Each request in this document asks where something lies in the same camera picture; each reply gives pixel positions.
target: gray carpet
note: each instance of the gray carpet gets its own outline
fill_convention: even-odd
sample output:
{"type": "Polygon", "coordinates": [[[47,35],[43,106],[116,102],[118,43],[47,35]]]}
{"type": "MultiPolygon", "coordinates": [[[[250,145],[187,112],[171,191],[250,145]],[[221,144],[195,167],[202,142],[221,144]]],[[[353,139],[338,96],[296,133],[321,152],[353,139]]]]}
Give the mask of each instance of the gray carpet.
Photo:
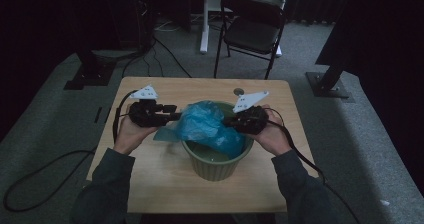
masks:
{"type": "MultiPolygon", "coordinates": [[[[190,33],[174,28],[164,26],[155,36],[174,53],[192,77],[211,78],[219,32],[211,25],[208,53],[202,55],[198,24],[193,24],[190,33]]],[[[420,223],[424,220],[423,197],[358,79],[348,73],[341,77],[353,102],[318,98],[312,93],[305,72],[325,72],[328,68],[314,63],[331,29],[332,26],[326,25],[287,24],[281,40],[283,56],[276,60],[269,79],[289,82],[316,164],[362,223],[420,223]]],[[[120,56],[129,51],[95,52],[120,56]]],[[[261,64],[259,59],[238,53],[231,58],[224,55],[222,53],[218,78],[263,79],[266,62],[261,64]]],[[[80,91],[63,90],[80,65],[76,55],[57,66],[0,144],[1,198],[15,180],[48,161],[73,150],[89,150],[98,144],[127,62],[118,63],[108,86],[85,87],[80,91]],[[96,121],[99,108],[101,112],[96,121]]],[[[146,55],[145,61],[139,58],[129,65],[125,75],[187,77],[159,43],[146,55]]],[[[10,195],[10,205],[24,208],[42,201],[83,156],[67,157],[23,183],[10,195]]],[[[91,159],[92,156],[44,205],[23,213],[12,213],[2,207],[0,223],[68,223],[70,208],[85,183],[91,159]]],[[[329,196],[340,223],[354,223],[343,204],[330,192],[329,196]]],[[[277,216],[278,223],[286,223],[285,214],[277,216]]],[[[129,214],[128,222],[138,223],[139,218],[138,214],[129,214]]]]}

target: stand base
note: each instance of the stand base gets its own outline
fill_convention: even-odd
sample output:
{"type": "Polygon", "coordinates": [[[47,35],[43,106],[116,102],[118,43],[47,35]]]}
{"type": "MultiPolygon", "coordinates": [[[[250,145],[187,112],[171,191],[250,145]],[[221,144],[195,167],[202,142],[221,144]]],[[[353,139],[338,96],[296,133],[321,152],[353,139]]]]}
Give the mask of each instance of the stand base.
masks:
{"type": "Polygon", "coordinates": [[[331,98],[342,98],[344,101],[355,102],[351,97],[351,94],[346,91],[342,82],[337,81],[336,85],[329,90],[323,91],[321,89],[321,79],[324,76],[324,73],[319,72],[306,72],[306,77],[308,78],[309,85],[311,85],[314,95],[317,97],[331,97],[331,98]]]}
{"type": "Polygon", "coordinates": [[[63,88],[64,90],[82,90],[84,86],[107,86],[110,77],[116,66],[116,61],[104,61],[97,59],[100,69],[97,74],[92,76],[84,75],[84,67],[81,65],[74,79],[68,81],[63,88]]]}

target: black controller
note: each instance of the black controller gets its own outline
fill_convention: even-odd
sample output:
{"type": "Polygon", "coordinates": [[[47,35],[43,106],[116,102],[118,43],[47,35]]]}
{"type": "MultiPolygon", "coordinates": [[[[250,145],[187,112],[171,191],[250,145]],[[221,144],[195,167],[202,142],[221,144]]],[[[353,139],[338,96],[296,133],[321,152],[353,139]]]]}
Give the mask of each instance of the black controller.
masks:
{"type": "Polygon", "coordinates": [[[156,104],[155,100],[140,100],[131,105],[129,116],[131,121],[140,127],[159,127],[180,119],[181,113],[176,113],[176,109],[175,105],[156,104]]]}
{"type": "Polygon", "coordinates": [[[265,128],[267,121],[268,114],[262,107],[256,106],[238,112],[234,117],[224,118],[223,124],[241,133],[257,135],[265,128]]]}

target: plastic bag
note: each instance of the plastic bag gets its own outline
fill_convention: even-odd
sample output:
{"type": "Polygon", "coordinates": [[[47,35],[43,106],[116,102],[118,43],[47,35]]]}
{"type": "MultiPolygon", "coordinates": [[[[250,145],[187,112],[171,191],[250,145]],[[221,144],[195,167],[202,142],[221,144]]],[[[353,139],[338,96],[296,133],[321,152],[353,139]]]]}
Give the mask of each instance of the plastic bag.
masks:
{"type": "Polygon", "coordinates": [[[223,119],[224,113],[216,103],[197,102],[183,110],[179,121],[161,127],[153,139],[172,142],[194,141],[233,159],[241,154],[245,136],[232,127],[224,126],[223,119]]]}

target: black chair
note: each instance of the black chair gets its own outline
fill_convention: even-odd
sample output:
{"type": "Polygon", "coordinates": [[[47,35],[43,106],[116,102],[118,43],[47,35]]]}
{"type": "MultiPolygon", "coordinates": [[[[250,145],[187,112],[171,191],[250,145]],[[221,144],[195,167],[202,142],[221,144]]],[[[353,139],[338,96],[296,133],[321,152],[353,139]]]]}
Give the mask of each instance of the black chair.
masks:
{"type": "Polygon", "coordinates": [[[218,70],[222,41],[230,50],[269,61],[265,79],[274,64],[286,21],[277,5],[260,0],[221,0],[223,20],[216,54],[214,78],[218,70]]]}

